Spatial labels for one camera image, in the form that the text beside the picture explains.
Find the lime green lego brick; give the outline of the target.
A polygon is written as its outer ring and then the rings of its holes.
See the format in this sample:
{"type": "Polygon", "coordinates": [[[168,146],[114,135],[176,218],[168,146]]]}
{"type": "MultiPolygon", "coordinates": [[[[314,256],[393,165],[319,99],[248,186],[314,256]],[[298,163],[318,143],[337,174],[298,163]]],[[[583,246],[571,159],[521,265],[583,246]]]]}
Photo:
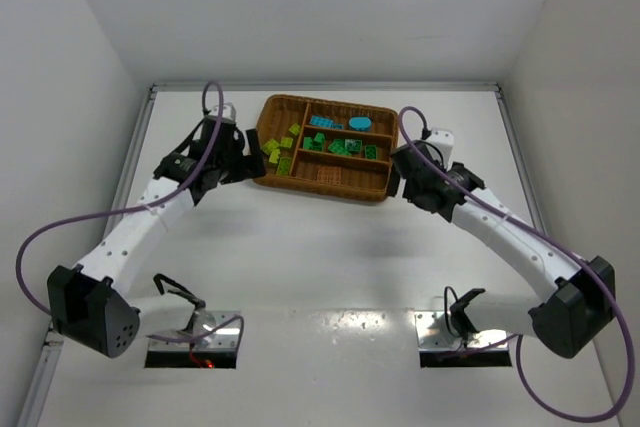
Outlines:
{"type": "Polygon", "coordinates": [[[276,167],[277,176],[289,176],[293,165],[291,157],[281,157],[276,167]]]}

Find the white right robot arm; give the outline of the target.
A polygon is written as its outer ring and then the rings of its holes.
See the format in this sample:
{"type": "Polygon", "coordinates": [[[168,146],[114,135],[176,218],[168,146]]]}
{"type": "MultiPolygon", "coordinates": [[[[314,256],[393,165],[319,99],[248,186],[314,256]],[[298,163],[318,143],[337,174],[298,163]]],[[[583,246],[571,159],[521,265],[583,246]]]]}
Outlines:
{"type": "Polygon", "coordinates": [[[538,339],[554,354],[571,359],[612,320],[613,309],[588,274],[557,249],[525,229],[485,186],[455,162],[430,169],[423,141],[396,149],[394,179],[404,179],[403,198],[437,214],[481,241],[532,288],[531,297],[498,295],[473,288],[448,309],[454,335],[467,340],[491,329],[538,339]]]}

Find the cyan oval lego piece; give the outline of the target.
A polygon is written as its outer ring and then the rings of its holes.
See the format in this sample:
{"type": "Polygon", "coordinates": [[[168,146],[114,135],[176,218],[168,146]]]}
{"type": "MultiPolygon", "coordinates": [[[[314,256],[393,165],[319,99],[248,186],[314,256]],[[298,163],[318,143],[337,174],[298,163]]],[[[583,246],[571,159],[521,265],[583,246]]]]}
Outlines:
{"type": "Polygon", "coordinates": [[[353,131],[368,132],[372,127],[372,121],[366,116],[351,117],[348,127],[353,131]]]}

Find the green lego brick bottom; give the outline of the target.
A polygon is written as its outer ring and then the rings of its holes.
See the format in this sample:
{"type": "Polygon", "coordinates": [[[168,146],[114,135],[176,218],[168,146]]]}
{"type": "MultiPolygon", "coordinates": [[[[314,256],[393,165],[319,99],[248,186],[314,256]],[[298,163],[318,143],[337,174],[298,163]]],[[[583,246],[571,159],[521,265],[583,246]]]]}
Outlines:
{"type": "Polygon", "coordinates": [[[305,136],[302,142],[304,150],[323,152],[326,137],[323,133],[318,132],[314,136],[305,136]]]}

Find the cyan rectangular lego brick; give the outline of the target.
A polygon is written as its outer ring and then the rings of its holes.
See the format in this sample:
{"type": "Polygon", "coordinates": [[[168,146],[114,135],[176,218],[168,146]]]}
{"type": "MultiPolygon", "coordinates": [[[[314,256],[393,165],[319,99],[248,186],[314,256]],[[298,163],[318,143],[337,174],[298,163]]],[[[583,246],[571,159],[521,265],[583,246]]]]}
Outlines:
{"type": "Polygon", "coordinates": [[[319,117],[319,116],[312,116],[309,121],[309,124],[312,126],[321,127],[321,128],[333,127],[333,121],[331,119],[319,117]]]}

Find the green long lego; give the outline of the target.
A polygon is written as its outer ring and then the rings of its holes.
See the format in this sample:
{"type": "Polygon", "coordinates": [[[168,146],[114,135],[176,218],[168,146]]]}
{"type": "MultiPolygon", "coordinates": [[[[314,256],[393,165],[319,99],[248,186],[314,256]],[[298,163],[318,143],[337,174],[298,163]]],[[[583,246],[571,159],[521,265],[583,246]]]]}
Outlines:
{"type": "Polygon", "coordinates": [[[358,140],[358,139],[346,139],[345,142],[345,149],[350,153],[350,154],[357,154],[360,153],[362,150],[362,141],[358,140]]]}

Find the small green lego cube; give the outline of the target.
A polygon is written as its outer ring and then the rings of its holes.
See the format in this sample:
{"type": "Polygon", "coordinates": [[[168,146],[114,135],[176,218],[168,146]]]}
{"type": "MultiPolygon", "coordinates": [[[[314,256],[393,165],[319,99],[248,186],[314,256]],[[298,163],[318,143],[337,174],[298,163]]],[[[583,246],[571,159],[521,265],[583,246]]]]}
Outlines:
{"type": "Polygon", "coordinates": [[[368,160],[378,159],[378,149],[375,145],[365,145],[363,148],[364,158],[368,160]]]}

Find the green long lego brick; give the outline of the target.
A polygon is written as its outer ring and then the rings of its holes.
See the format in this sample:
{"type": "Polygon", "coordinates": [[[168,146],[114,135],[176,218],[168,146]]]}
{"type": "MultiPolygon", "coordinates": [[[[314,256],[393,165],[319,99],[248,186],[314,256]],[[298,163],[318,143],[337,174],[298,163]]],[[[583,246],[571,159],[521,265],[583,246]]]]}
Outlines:
{"type": "Polygon", "coordinates": [[[342,142],[334,141],[328,146],[328,151],[334,155],[350,156],[351,153],[346,149],[342,142]]]}

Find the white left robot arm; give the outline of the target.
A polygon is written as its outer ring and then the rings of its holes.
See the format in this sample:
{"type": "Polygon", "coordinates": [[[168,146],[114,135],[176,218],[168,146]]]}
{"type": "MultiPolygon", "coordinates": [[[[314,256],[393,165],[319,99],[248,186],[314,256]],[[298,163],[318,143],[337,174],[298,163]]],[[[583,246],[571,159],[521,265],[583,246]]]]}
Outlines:
{"type": "Polygon", "coordinates": [[[54,329],[108,358],[140,337],[191,342],[206,303],[182,284],[157,273],[156,296],[131,298],[139,270],[173,224],[218,185],[266,173],[258,133],[241,132],[229,118],[211,115],[154,170],[139,210],[123,216],[106,238],[74,267],[58,266],[47,279],[54,329]]]}

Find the small lime lego brick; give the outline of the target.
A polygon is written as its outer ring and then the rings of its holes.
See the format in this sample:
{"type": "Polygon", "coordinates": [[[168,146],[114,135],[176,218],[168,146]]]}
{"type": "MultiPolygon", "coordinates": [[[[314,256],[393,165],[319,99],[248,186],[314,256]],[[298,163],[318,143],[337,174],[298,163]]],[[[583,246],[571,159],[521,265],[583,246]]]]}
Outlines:
{"type": "Polygon", "coordinates": [[[302,131],[302,127],[297,123],[291,125],[287,129],[287,132],[292,134],[293,136],[298,136],[301,133],[301,131],[302,131]]]}

